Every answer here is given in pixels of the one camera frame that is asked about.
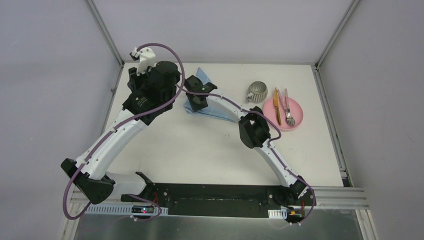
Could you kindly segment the blue checked cloth napkin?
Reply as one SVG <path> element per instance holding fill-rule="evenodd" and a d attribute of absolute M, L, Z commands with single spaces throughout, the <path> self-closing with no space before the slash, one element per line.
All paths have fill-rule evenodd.
<path fill-rule="evenodd" d="M 188 114 L 233 123 L 244 116 L 240 105 L 225 96 L 200 67 L 185 80 L 184 91 L 187 97 L 184 109 Z"/>

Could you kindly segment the grey ribbed mug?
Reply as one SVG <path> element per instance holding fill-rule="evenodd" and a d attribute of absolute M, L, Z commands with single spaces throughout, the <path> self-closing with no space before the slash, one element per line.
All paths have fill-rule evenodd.
<path fill-rule="evenodd" d="M 267 85 L 262 81 L 254 81 L 247 89 L 246 101 L 252 103 L 262 102 L 268 95 Z"/>

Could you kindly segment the gold table knife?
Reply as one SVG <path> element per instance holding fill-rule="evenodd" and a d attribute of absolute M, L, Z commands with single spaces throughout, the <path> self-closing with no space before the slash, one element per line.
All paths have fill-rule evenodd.
<path fill-rule="evenodd" d="M 274 88 L 274 92 L 273 92 L 273 105 L 275 108 L 276 120 L 278 125 L 280 126 L 282 124 L 282 120 L 281 120 L 281 112 L 279 107 L 279 94 L 278 94 L 278 89 L 276 87 Z"/>

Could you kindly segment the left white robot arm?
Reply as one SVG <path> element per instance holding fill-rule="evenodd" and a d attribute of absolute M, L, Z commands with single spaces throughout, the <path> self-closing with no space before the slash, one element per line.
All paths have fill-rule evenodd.
<path fill-rule="evenodd" d="M 65 159 L 61 168 L 76 187 L 97 205 L 109 196 L 134 195 L 140 202 L 152 198 L 150 180 L 140 173 L 120 174 L 108 171 L 109 166 L 126 145 L 160 114 L 173 108 L 172 104 L 153 111 L 176 95 L 180 81 L 178 66 L 170 61 L 160 61 L 149 66 L 145 73 L 128 70 L 128 87 L 131 94 L 122 104 L 112 125 L 76 160 Z"/>

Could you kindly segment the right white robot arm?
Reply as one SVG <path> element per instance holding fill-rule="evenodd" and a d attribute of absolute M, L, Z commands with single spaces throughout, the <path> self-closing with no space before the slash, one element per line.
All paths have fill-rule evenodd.
<path fill-rule="evenodd" d="M 273 141 L 277 138 L 272 138 L 270 133 L 271 121 L 264 116 L 261 108 L 245 109 L 228 98 L 217 86 L 210 82 L 204 84 L 194 75 L 188 77 L 183 85 L 194 111 L 213 107 L 222 110 L 238 124 L 240 140 L 264 158 L 284 187 L 283 196 L 288 204 L 298 204 L 306 199 L 308 193 L 312 202 L 316 202 L 313 188 L 289 166 L 276 149 Z"/>

